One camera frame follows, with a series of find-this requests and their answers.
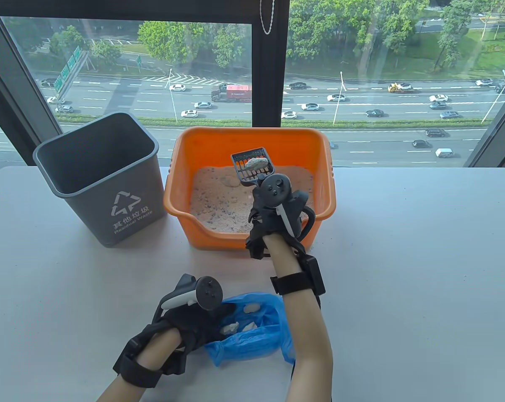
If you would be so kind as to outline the person's right hand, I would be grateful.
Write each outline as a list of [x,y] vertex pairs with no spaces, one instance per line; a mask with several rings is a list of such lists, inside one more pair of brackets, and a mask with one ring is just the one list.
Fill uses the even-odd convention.
[[289,202],[284,206],[287,220],[291,224],[294,236],[287,231],[284,220],[277,214],[276,209],[268,207],[260,195],[260,188],[255,187],[252,190],[254,203],[250,211],[248,221],[252,224],[249,236],[245,241],[245,247],[250,252],[250,257],[255,260],[262,260],[265,256],[265,250],[268,248],[264,237],[267,235],[281,235],[290,247],[298,253],[299,256],[306,254],[306,249],[302,245],[302,239],[306,237],[309,229],[302,234],[301,213],[307,207],[308,193],[301,190],[295,191]]

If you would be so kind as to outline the person's left hand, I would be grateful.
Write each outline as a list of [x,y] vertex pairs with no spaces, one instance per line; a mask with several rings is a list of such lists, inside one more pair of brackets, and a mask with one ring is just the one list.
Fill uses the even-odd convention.
[[224,321],[233,316],[235,310],[235,303],[222,303],[214,310],[205,310],[195,303],[167,310],[153,323],[164,322],[170,328],[177,329],[181,337],[178,348],[188,355],[207,343],[225,340],[228,335],[221,330],[225,326]]

